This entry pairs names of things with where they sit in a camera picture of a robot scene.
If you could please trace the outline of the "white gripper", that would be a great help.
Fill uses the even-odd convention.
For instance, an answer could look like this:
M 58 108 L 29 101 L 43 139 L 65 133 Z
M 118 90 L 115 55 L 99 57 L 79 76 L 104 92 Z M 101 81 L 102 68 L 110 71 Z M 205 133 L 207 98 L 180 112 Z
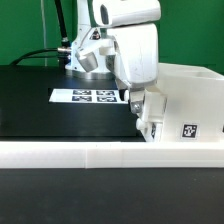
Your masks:
M 129 88 L 144 88 L 156 81 L 158 74 L 158 34 L 154 24 L 118 27 L 107 30 L 113 41 L 106 57 L 107 68 Z M 130 109 L 141 113 L 143 91 L 131 91 Z

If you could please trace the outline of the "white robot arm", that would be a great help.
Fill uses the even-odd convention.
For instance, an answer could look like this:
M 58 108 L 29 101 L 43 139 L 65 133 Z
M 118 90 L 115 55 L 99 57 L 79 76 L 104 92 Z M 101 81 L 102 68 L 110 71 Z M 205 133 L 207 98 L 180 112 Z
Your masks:
M 114 76 L 120 98 L 140 113 L 145 88 L 158 76 L 159 0 L 77 0 L 77 6 L 67 72 L 85 79 Z

